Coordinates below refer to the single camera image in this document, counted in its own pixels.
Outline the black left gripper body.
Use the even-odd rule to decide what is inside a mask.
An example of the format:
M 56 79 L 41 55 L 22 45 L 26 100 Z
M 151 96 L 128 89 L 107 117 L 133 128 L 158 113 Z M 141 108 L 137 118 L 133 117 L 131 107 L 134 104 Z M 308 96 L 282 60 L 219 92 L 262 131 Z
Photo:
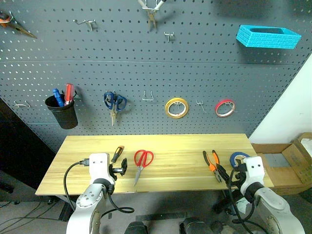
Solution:
M 114 181 L 117 181 L 117 174 L 120 174 L 122 176 L 122 168 L 113 168 L 113 165 L 109 165 L 109 175 L 114 179 Z

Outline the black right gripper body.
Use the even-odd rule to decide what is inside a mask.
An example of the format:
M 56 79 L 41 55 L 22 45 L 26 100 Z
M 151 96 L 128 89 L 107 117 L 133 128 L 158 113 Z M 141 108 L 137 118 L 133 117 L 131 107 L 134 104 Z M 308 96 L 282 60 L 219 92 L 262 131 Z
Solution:
M 229 178 L 227 179 L 228 188 L 241 188 L 246 181 L 247 166 L 245 163 L 239 164 L 231 171 Z

